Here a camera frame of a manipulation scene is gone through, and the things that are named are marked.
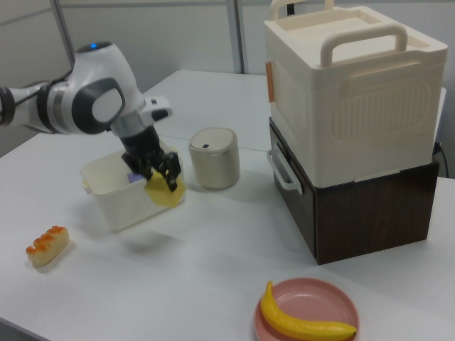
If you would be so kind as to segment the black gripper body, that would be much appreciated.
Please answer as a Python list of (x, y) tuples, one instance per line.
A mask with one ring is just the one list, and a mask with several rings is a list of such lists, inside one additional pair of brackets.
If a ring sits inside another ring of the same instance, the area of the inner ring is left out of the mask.
[(159, 136), (154, 126), (145, 128), (141, 133), (129, 137), (121, 137), (125, 152), (122, 159), (132, 170), (134, 158), (149, 158), (155, 170), (163, 161), (164, 152), (159, 143)]

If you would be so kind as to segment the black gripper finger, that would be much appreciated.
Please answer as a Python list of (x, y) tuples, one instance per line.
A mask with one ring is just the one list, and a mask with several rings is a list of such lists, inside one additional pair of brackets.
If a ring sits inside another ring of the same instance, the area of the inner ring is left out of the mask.
[(176, 152), (167, 153), (159, 167), (159, 172), (163, 176), (171, 192), (177, 188), (177, 177), (180, 174), (180, 163)]
[(153, 176), (153, 164), (149, 158), (134, 158), (132, 170), (135, 174), (141, 175), (146, 180), (150, 180)]

